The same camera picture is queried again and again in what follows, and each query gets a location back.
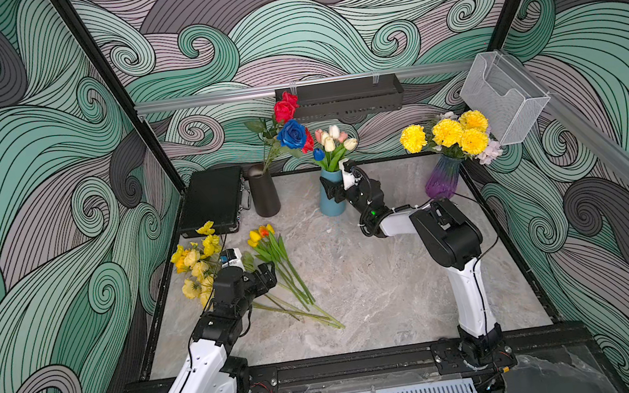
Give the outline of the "teal ceramic vase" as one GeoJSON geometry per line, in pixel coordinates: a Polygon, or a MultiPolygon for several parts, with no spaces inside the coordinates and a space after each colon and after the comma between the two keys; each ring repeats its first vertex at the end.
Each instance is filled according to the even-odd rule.
{"type": "Polygon", "coordinates": [[[339,217],[346,210],[345,201],[339,201],[343,193],[343,173],[322,170],[320,174],[320,211],[327,217],[339,217]]]}

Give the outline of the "yellow flower bunch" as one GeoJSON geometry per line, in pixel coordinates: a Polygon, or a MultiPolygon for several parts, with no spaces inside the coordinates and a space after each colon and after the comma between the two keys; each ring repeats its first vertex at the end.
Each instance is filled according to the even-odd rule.
{"type": "MultiPolygon", "coordinates": [[[[341,321],[339,321],[329,312],[327,313],[326,311],[324,311],[324,309],[322,309],[320,306],[318,307],[316,304],[313,304],[313,305],[309,304],[305,293],[303,293],[301,289],[297,287],[285,286],[284,289],[276,289],[275,292],[270,291],[269,294],[273,296],[277,295],[278,297],[282,298],[287,303],[290,303],[291,305],[293,305],[297,313],[299,314],[299,317],[301,317],[302,319],[301,322],[307,319],[307,320],[315,321],[318,324],[322,324],[324,326],[339,329],[339,330],[344,329],[345,327],[345,324],[343,324],[341,321]],[[278,296],[278,293],[281,291],[283,293],[288,292],[292,297],[294,297],[294,301],[288,302],[286,298],[278,296]]],[[[264,310],[264,309],[261,309],[261,305],[266,304],[266,303],[267,301],[264,298],[262,300],[256,299],[254,303],[254,308],[258,310],[264,310]]]]}

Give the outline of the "pale yellow blossom spray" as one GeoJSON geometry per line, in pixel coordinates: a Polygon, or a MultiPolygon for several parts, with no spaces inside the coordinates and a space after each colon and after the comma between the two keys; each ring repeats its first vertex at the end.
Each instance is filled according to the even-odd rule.
{"type": "Polygon", "coordinates": [[[182,293],[188,299],[198,300],[206,310],[211,310],[213,286],[218,271],[222,268],[217,250],[222,249],[219,237],[210,235],[202,246],[192,243],[189,250],[178,245],[171,263],[179,274],[187,273],[182,286],[182,293]]]}

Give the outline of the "yellow ranunculus stem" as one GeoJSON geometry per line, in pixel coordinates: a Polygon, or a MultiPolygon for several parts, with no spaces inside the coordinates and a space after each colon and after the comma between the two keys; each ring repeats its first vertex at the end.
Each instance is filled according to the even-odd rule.
{"type": "MultiPolygon", "coordinates": [[[[202,244],[192,243],[186,256],[182,256],[178,265],[187,268],[191,272],[191,281],[194,291],[203,305],[209,302],[210,285],[214,283],[218,272],[217,258],[223,252],[224,241],[216,234],[213,228],[214,222],[208,221],[197,233],[203,237],[202,244]]],[[[293,266],[287,248],[282,237],[275,234],[272,225],[260,226],[258,230],[249,233],[248,245],[263,263],[274,263],[277,277],[284,284],[284,289],[295,297],[301,304],[297,307],[278,296],[270,296],[268,300],[272,305],[257,305],[257,308],[266,311],[280,312],[293,316],[298,321],[303,318],[316,320],[322,325],[341,329],[345,325],[339,322],[332,314],[327,313],[316,303],[316,298],[305,284],[298,271],[293,266]]]]}

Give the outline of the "black cylindrical vase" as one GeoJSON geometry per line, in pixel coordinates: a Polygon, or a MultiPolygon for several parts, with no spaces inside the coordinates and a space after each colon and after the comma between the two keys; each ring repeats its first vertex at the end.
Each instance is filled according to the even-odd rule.
{"type": "Polygon", "coordinates": [[[263,218],[277,215],[281,203],[271,173],[263,164],[256,164],[248,169],[246,176],[256,213],[263,218]]]}

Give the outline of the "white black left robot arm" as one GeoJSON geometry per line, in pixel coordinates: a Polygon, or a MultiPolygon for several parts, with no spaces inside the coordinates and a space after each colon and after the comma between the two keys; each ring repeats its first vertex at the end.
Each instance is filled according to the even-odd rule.
{"type": "Polygon", "coordinates": [[[248,363],[230,355],[249,329],[254,301],[277,285],[275,264],[252,272],[226,266],[214,278],[210,301],[197,321],[183,368],[167,393],[248,393],[248,363]]]}

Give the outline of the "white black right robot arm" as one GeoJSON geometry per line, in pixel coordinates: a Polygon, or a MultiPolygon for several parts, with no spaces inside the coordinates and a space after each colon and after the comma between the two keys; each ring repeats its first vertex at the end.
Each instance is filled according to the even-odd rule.
{"type": "Polygon", "coordinates": [[[421,206],[385,205],[380,181],[360,166],[345,164],[339,181],[320,179],[322,195],[335,203],[347,202],[359,213],[364,236],[389,238],[415,234],[429,256],[448,277],[458,305],[461,353],[470,367],[486,368],[508,353],[501,325],[484,291],[481,258],[483,235],[450,200],[429,200],[421,206]]]}

